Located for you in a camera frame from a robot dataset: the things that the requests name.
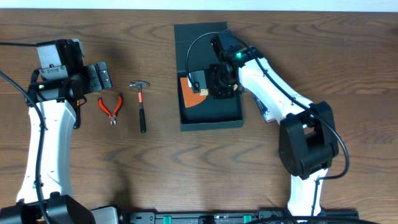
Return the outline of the dark green hinged box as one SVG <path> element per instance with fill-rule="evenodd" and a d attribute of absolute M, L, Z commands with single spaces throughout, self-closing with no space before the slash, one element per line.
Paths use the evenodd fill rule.
<path fill-rule="evenodd" d="M 206 80 L 208 79 L 209 65 L 219 64 L 211 46 L 211 38 L 215 32 L 227 30 L 227 22 L 174 25 L 181 131 L 239 128 L 244 124 L 239 93 L 236 93 L 234 98 L 223 100 L 214 99 L 211 95 L 208 95 L 206 100 L 199 105 L 186 108 L 180 85 L 180 78 L 187 77 L 185 68 L 186 54 L 189 54 L 189 71 L 206 70 Z"/>

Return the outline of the orange scraper wooden handle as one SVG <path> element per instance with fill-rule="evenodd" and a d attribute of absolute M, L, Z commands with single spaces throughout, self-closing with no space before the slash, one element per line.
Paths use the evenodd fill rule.
<path fill-rule="evenodd" d="M 194 93 L 188 84 L 188 78 L 180 78 L 180 85 L 182 87 L 183 101 L 186 108 L 191 108 L 199 105 L 206 100 L 208 96 L 208 89 L 200 90 L 199 93 Z"/>

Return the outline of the red handled pliers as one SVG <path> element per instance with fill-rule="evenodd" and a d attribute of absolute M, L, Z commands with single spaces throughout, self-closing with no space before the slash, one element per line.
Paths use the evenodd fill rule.
<path fill-rule="evenodd" d="M 108 116 L 108 118 L 109 118 L 109 120 L 110 120 L 111 125 L 116 125 L 116 124 L 117 124 L 118 113 L 119 113 L 119 111 L 120 111 L 120 109 L 121 109 L 121 107 L 122 107 L 122 105 L 123 105 L 123 95 L 122 95 L 121 93 L 119 94 L 119 96 L 118 96 L 118 103 L 117 103 L 117 105 L 116 105 L 114 111 L 109 110 L 109 109 L 105 106 L 102 97 L 99 97 L 99 98 L 98 98 L 98 105 L 99 105 L 99 107 L 101 108 L 101 110 L 102 110 L 105 114 L 107 114 L 107 116 Z"/>

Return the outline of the small claw hammer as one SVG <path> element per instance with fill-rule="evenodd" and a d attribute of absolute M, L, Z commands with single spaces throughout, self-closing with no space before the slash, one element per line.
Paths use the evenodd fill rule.
<path fill-rule="evenodd" d="M 145 133 L 147 131 L 146 117 L 145 117 L 145 112 L 144 112 L 144 102 L 143 102 L 143 95 L 142 95 L 142 87 L 143 86 L 150 87 L 150 83 L 139 80 L 139 81 L 136 81 L 136 82 L 131 82 L 129 84 L 130 88 L 137 88 L 138 89 L 139 121 L 140 121 L 140 131 L 141 131 L 141 133 Z"/>

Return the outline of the black yellow screwdriver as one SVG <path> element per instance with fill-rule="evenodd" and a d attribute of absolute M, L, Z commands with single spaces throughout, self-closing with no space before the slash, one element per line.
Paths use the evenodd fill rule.
<path fill-rule="evenodd" d="M 73 125 L 74 129 L 79 129 L 80 125 L 81 125 L 81 116 L 80 116 L 80 101 L 77 100 L 76 101 L 76 108 L 75 108 L 75 114 L 76 114 L 76 120 L 75 120 L 75 124 Z"/>

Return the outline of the blue precision screwdriver set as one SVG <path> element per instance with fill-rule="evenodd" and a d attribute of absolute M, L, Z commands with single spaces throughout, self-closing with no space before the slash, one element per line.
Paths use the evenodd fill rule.
<path fill-rule="evenodd" d="M 255 94 L 253 94 L 253 98 L 259 108 L 262 117 L 264 118 L 264 121 L 266 123 L 276 121 L 274 115 L 267 109 L 267 107 L 260 101 L 260 99 Z"/>

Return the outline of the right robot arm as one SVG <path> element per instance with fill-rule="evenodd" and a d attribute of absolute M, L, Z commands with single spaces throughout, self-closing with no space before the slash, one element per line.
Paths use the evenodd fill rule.
<path fill-rule="evenodd" d="M 211 39 L 221 65 L 218 87 L 249 90 L 279 124 L 279 157 L 291 175 L 287 209 L 293 216 L 320 214 L 322 184 L 338 155 L 340 137 L 329 104 L 315 104 L 289 86 L 257 48 L 243 41 L 227 45 L 233 34 Z"/>

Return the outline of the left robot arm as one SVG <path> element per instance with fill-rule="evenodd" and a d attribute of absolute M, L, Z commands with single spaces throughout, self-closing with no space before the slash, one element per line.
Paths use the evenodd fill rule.
<path fill-rule="evenodd" d="M 27 90 L 1 74 L 24 95 L 31 130 L 24 181 L 16 204 L 1 209 L 1 223 L 118 223 L 116 207 L 87 209 L 74 199 L 70 183 L 72 132 L 80 127 L 85 96 L 112 87 L 107 66 L 84 65 L 78 39 L 34 46 L 41 66 Z"/>

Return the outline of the black mounting rail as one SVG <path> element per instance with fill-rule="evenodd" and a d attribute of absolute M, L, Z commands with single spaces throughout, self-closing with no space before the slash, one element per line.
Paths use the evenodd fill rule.
<path fill-rule="evenodd" d="M 118 222 L 130 224 L 361 223 L 357 211 L 322 211 L 315 220 L 297 220 L 285 210 L 240 212 L 128 211 L 117 209 Z"/>

